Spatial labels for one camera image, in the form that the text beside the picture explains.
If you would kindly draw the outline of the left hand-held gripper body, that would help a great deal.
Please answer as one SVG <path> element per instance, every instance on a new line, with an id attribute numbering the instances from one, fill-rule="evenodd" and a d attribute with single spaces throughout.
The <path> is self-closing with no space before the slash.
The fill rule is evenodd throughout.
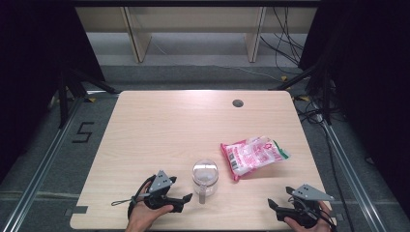
<path id="1" fill-rule="evenodd" d="M 144 203 L 150 209 L 156 210 L 165 205 L 172 205 L 172 213 L 181 213 L 184 208 L 182 198 L 168 197 L 167 193 L 172 186 L 169 177 L 163 170 L 150 179 L 151 184 L 144 192 Z"/>

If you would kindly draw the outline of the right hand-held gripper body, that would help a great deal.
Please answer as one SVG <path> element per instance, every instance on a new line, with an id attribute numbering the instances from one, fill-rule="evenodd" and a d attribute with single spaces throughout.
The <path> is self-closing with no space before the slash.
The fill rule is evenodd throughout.
<path id="1" fill-rule="evenodd" d="M 304 228 L 311 228 L 322 218 L 318 202 L 333 200 L 331 195 L 308 184 L 303 184 L 294 188 L 293 194 L 288 199 L 293 205 L 292 209 L 277 207 L 277 220 L 284 221 L 284 218 L 293 218 Z"/>

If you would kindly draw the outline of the clear plastic jar with lid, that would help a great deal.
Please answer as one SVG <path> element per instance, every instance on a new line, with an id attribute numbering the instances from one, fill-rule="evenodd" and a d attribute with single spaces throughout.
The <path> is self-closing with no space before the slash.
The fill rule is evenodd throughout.
<path id="1" fill-rule="evenodd" d="M 199 203 L 205 204 L 207 197 L 218 189 L 219 169 L 210 159 L 199 160 L 192 168 L 192 180 Z"/>

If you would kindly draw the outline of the pink and clear plastic bag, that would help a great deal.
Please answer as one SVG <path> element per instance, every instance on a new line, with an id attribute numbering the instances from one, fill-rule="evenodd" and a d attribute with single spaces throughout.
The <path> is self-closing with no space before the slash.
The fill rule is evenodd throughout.
<path id="1" fill-rule="evenodd" d="M 267 137 L 258 136 L 233 144 L 220 144 L 234 181 L 268 164 L 288 160 L 290 155 L 278 143 Z"/>

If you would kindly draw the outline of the person's right hand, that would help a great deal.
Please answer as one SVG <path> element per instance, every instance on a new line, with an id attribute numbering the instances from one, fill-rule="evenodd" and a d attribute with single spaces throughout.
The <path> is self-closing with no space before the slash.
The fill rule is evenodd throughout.
<path id="1" fill-rule="evenodd" d="M 321 215 L 325 218 L 329 218 L 330 209 L 327 205 L 319 201 L 318 202 L 320 209 L 322 210 Z M 319 219 L 315 226 L 311 228 L 304 228 L 296 220 L 291 217 L 285 217 L 284 222 L 294 231 L 294 232 L 333 232 L 331 225 L 327 223 L 323 218 Z"/>

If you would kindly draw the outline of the person's left hand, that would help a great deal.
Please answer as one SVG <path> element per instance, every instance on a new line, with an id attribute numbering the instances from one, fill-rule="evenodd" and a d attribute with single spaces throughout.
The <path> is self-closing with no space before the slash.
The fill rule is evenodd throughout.
<path id="1" fill-rule="evenodd" d="M 138 197 L 125 232 L 146 232 L 157 218 L 170 213 L 172 210 L 172 205 L 165 205 L 156 210 L 150 209 L 143 202 L 143 198 Z"/>

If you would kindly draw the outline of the black tape strip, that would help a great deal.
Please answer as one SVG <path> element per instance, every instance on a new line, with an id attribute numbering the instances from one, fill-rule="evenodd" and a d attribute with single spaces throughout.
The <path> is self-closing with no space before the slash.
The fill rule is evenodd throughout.
<path id="1" fill-rule="evenodd" d="M 87 213 L 87 210 L 88 210 L 88 207 L 87 207 L 87 206 L 75 206 L 75 207 L 73 207 L 73 208 L 68 208 L 68 209 L 65 211 L 65 216 L 66 216 L 66 217 L 70 217 L 70 216 L 72 216 L 73 214 L 86 214 L 86 213 Z"/>

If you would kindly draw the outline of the black tripod stand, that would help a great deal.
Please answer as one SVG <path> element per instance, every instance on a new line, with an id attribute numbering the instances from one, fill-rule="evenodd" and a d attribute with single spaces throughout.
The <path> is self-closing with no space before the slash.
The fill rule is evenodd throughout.
<path id="1" fill-rule="evenodd" d="M 322 93 L 322 116 L 326 123 L 331 124 L 331 107 L 330 107 L 330 93 L 331 93 L 331 73 L 326 65 L 316 64 L 297 74 L 290 81 L 286 81 L 273 88 L 273 91 L 282 91 L 300 82 L 306 77 L 310 77 L 307 83 L 307 93 L 309 95 L 316 95 L 318 92 Z"/>
<path id="2" fill-rule="evenodd" d="M 120 94 L 119 90 L 110 87 L 102 80 L 88 75 L 73 68 L 63 68 L 56 76 L 57 93 L 60 109 L 60 124 L 59 128 L 62 129 L 69 121 L 69 105 L 67 90 L 70 90 L 75 99 L 83 99 L 86 97 L 87 92 L 83 86 L 83 82 L 91 83 L 92 85 L 106 91 L 109 94 Z"/>

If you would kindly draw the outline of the light wooden shelf unit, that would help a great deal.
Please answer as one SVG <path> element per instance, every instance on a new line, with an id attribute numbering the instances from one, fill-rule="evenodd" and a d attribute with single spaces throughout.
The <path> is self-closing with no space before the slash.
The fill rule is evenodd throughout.
<path id="1" fill-rule="evenodd" d="M 146 55 L 154 33 L 241 33 L 255 62 L 263 33 L 309 32 L 316 10 L 291 7 L 78 7 L 87 32 L 126 33 L 136 62 Z"/>

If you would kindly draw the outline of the black curtain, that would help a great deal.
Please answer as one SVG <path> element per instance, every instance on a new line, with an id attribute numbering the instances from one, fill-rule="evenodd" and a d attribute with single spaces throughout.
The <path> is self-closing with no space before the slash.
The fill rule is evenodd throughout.
<path id="1" fill-rule="evenodd" d="M 0 0 L 0 184 L 45 115 L 65 68 L 104 80 L 76 8 L 53 0 Z"/>
<path id="2" fill-rule="evenodd" d="M 337 33 L 337 97 L 354 132 L 410 216 L 410 0 L 321 0 L 300 63 Z"/>

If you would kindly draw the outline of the metal floor rail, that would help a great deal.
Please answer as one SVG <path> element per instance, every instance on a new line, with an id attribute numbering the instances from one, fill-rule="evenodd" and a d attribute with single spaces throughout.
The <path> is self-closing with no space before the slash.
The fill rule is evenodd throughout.
<path id="1" fill-rule="evenodd" d="M 334 155 L 337 158 L 341 171 L 346 178 L 349 187 L 352 189 L 352 192 L 365 216 L 370 230 L 372 232 L 387 232 L 385 223 L 383 222 L 375 205 L 371 201 L 365 187 L 360 181 L 359 176 L 344 151 L 341 142 L 337 138 L 333 127 L 329 126 L 326 121 L 322 122 L 321 126 L 323 127 L 325 134 L 329 137 L 332 150 L 334 151 Z"/>
<path id="2" fill-rule="evenodd" d="M 38 168 L 36 169 L 36 172 L 30 180 L 28 187 L 19 197 L 19 200 L 14 210 L 6 220 L 6 223 L 0 230 L 0 232 L 18 232 L 22 222 L 25 220 L 26 215 L 28 214 L 34 202 L 38 190 L 44 182 L 45 176 L 47 175 L 49 168 L 51 167 L 58 152 L 61 149 L 63 141 L 66 138 L 67 133 L 73 124 L 73 119 L 82 103 L 83 99 L 73 100 L 73 105 L 69 110 L 69 116 L 67 121 L 56 132 L 42 161 L 40 162 Z"/>

